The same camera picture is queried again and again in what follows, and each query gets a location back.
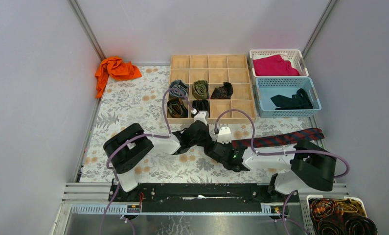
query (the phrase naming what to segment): wooden compartment tray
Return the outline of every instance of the wooden compartment tray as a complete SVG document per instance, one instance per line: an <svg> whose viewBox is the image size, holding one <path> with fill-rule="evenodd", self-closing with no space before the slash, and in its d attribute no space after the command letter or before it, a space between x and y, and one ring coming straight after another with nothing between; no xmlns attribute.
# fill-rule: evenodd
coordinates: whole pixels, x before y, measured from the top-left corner
<svg viewBox="0 0 389 235"><path fill-rule="evenodd" d="M252 93L252 83L249 78L248 64L245 55L173 55L171 57L170 84L180 79L188 88L190 104L196 100L191 92L191 85L195 81L208 82L210 117L208 122L214 123L217 117L228 109L240 109L256 120L256 109ZM210 99L217 87L223 82L233 85L233 95L230 99ZM188 117L174 118L167 112L167 119L172 124L190 124L194 121L188 110ZM225 114L219 123L249 123L249 120L239 112Z"/></svg>

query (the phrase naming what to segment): cable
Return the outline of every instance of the cable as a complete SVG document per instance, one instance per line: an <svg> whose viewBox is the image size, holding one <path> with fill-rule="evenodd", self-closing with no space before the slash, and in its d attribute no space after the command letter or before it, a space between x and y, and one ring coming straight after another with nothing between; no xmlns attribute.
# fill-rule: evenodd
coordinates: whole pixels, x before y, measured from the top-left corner
<svg viewBox="0 0 389 235"><path fill-rule="evenodd" d="M109 166L109 163L111 163L112 161L112 158L114 158L114 156L119 152L121 151L121 149L123 149L125 146L127 146L129 143L135 141L135 140L138 140L142 137L147 137L147 136L152 136L152 137L157 137L157 138L162 138L162 139L167 139L167 138L170 138L170 135L171 135L171 128L170 128L170 124L168 123L168 120L167 120L167 115L165 113L165 107L164 107L164 104L165 104L165 97L167 96L168 92L169 91L176 91L177 93L181 94L183 96L183 98L187 101L187 104L189 107L190 106L190 102L188 101L187 97L179 90L175 89L175 88L170 88L168 89L167 91L165 91L164 93L164 96L162 97L162 114L164 115L164 120L165 120L165 123L167 124L167 128L168 128L168 136L162 136L162 135L156 135L156 134L141 134L139 136L135 136L131 139L129 139L128 141L126 141L125 143L123 143L121 146L119 146L108 158L108 160L106 161L106 168L108 169L111 169L114 171L114 176L116 178L116 180L119 182L119 179L118 179L118 175L117 173L115 172L115 169L113 167L110 167ZM102 219L101 219L101 225L99 227L99 235L102 235L102 225L103 225L103 221L105 219L105 216L106 216L106 213L109 209L109 206L111 206L112 202L114 201L116 195L118 194L119 192L119 188L120 188L121 184L118 183L117 187L116 187L116 190L115 190L115 193L112 195L112 198L111 200L109 201L109 203L107 204L105 210L104 210L104 213L102 215ZM131 223L131 226L133 227L133 234L135 234L135 228L134 228L134 225Z"/></svg>
<svg viewBox="0 0 389 235"><path fill-rule="evenodd" d="M260 155L260 156L274 156L274 155L285 155L285 154L296 154L296 153L314 153L314 154L323 154L323 155L327 155L327 156L330 156L330 157L333 157L335 159L339 159L340 161L342 161L344 164L345 164L345 172L342 173L342 174L339 174L339 175L336 175L334 176L334 178L341 178L345 175L347 175L350 171L350 164L347 162L346 159L344 159L343 157L337 155L337 154L334 154L334 153L330 153L330 152L324 152L324 151L317 151L317 150L294 150L294 151L282 151L282 152L272 152L272 153L259 153L254 147L253 147L253 138L255 137L255 125L252 121L252 118L245 112L243 112L242 110L239 110L239 109L229 109L229 110L226 110L224 111L223 113L221 113L218 118L216 119L216 122L214 124L214 133L217 133L218 132L218 122L219 122L219 119L226 113L228 112L233 112L233 111L236 111L236 112L240 112L242 113L243 115L245 115L249 121L251 122L251 125L252 125L252 138L251 138L251 149L254 153L256 153L257 155Z"/></svg>
<svg viewBox="0 0 389 235"><path fill-rule="evenodd" d="M288 204L289 198L291 198L292 194L294 194L293 191L292 191L290 194L288 194L288 196L287 196L286 199L285 199L284 205L282 206L282 223L284 224L285 231L286 231L286 233L287 233L288 235L290 235L290 234L289 234L288 228L286 227L286 222L285 222L285 209L286 209L286 205ZM308 232L305 228L303 228L301 224L299 224L298 222L296 222L296 221L294 221L294 220L291 221L291 222L293 222L294 224L300 226L302 229L304 229L304 231L305 231L307 234L309 234L309 232Z"/></svg>
<svg viewBox="0 0 389 235"><path fill-rule="evenodd" d="M139 193L139 212L141 212L141 203L144 200L144 193L140 192Z"/></svg>
<svg viewBox="0 0 389 235"><path fill-rule="evenodd" d="M114 175L115 175L115 178L118 179L118 176L116 174L116 172L114 171ZM101 225L99 226L99 235L102 235L102 224L103 224L103 221L105 219L105 216L106 216L106 212L108 212L108 209L109 209L109 206L111 206L112 202L114 201L116 195L118 194L119 192L119 188L121 187L121 184L118 183L118 185L116 186L116 190L114 192L114 194L112 195L112 198L111 200L109 201L108 205L106 206L106 208L104 209L104 213L102 214L102 219L101 219Z"/></svg>
<svg viewBox="0 0 389 235"><path fill-rule="evenodd" d="M135 226L134 226L134 224L128 218L125 218L125 221L130 223L131 228L132 228L132 235L135 235Z"/></svg>
<svg viewBox="0 0 389 235"><path fill-rule="evenodd" d="M165 102L165 97L167 96L169 91L175 91L180 95L182 95L182 97L187 101L188 107L191 109L193 108L190 106L190 102L188 101L187 96L185 96L180 90L175 88L170 88L167 91L165 91L164 95L162 96L162 115L164 116L165 124L167 124L168 134L171 135L171 127L167 120L167 113L165 112L165 105L167 105L167 103Z"/></svg>
<svg viewBox="0 0 389 235"><path fill-rule="evenodd" d="M266 220L266 221L263 221L262 223L269 223L269 222L278 222L278 221L282 221L282 219L274 219L274 220ZM297 222L296 220L293 220L293 219L290 219L290 218L286 218L285 221L288 221L288 222L291 222L291 223L294 223L296 224L298 227L300 227L306 234L310 234L310 232L308 230L306 230L304 228L304 226L302 224L300 224L299 222Z"/></svg>

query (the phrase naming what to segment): white basket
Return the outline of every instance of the white basket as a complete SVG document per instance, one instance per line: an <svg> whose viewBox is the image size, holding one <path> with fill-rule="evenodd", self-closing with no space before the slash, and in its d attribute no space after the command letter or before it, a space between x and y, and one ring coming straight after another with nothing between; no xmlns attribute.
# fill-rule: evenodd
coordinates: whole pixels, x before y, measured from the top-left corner
<svg viewBox="0 0 389 235"><path fill-rule="evenodd" d="M314 231L313 223L311 220L311 215L310 215L309 200L312 198L330 198L330 199L347 199L347 198L349 198L349 199L353 199L353 200L360 202L360 204L362 204L363 210L366 211L366 209L364 207L364 203L362 202L362 200L360 198L357 198L357 197L339 197L339 196L338 197L334 197L334 196L324 197L322 195L310 194L307 196L306 200L302 200L300 202L301 203L301 211L302 211L302 219L304 220L304 227L307 231L310 232L310 235L316 235L315 231Z"/></svg>
<svg viewBox="0 0 389 235"><path fill-rule="evenodd" d="M299 50L250 50L249 51L249 64L251 66L252 82L255 83L258 77L256 76L255 68L253 66L253 55L277 55L280 54L284 60L289 60L291 66L298 70L300 76L308 77L308 69L305 65L304 58L302 57L301 51Z"/></svg>

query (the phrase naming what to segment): rolled green tie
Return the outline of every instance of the rolled green tie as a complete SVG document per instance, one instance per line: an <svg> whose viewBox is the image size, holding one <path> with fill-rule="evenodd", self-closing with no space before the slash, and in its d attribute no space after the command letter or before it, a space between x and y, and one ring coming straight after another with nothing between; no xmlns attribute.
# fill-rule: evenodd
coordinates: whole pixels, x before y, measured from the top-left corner
<svg viewBox="0 0 389 235"><path fill-rule="evenodd" d="M195 81L192 86L193 96L196 99L208 99L208 86L207 81L199 80Z"/></svg>

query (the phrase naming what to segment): blue basket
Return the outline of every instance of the blue basket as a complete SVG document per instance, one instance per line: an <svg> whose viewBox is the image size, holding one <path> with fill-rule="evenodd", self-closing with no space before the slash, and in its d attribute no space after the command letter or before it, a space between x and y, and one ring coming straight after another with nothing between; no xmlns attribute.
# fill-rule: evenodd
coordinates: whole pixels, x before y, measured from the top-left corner
<svg viewBox="0 0 389 235"><path fill-rule="evenodd" d="M275 110L277 107L271 97L277 94L292 97L300 88L307 92L313 109ZM320 100L309 77L259 77L256 79L256 90L261 118L311 117L321 110Z"/></svg>

